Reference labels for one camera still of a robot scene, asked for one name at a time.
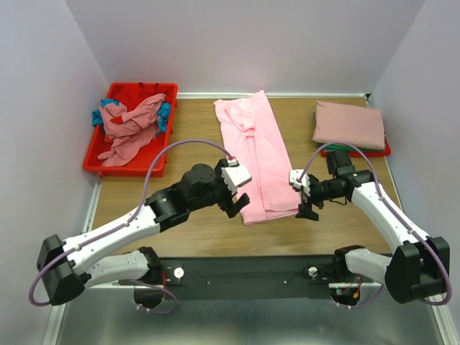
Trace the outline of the light pink t shirt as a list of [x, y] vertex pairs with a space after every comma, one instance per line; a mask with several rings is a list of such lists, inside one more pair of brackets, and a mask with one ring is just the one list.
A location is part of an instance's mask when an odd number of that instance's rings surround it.
[[252, 181], [239, 189], [250, 199], [241, 210], [243, 223], [252, 225], [296, 214], [300, 196], [289, 185], [292, 165], [265, 92], [217, 100], [214, 109], [224, 147], [252, 176]]

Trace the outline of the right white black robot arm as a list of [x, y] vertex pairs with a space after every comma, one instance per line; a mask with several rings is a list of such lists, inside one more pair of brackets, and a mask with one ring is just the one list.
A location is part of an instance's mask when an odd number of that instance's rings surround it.
[[453, 295], [449, 277], [450, 246], [416, 226], [389, 198], [373, 166], [357, 170], [345, 151], [326, 154], [329, 180], [319, 180], [307, 169], [291, 170], [289, 184], [300, 194], [297, 218], [318, 221], [314, 207], [343, 198], [357, 206], [377, 227], [391, 256], [360, 245], [337, 249], [325, 273], [345, 282], [353, 276], [379, 283], [398, 303], [421, 300], [445, 305]]

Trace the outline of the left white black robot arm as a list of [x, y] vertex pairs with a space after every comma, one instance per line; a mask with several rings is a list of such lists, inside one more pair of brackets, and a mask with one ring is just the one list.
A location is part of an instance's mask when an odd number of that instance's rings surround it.
[[202, 208], [217, 205], [229, 218], [235, 217], [249, 204], [247, 194], [236, 193], [251, 180], [248, 169], [236, 160], [221, 159], [215, 167], [196, 164], [180, 181], [153, 193], [114, 221], [67, 239], [49, 236], [40, 248], [35, 280], [44, 285], [47, 304], [65, 304], [89, 287], [114, 280], [152, 284], [161, 266], [153, 249], [114, 253], [186, 222]]

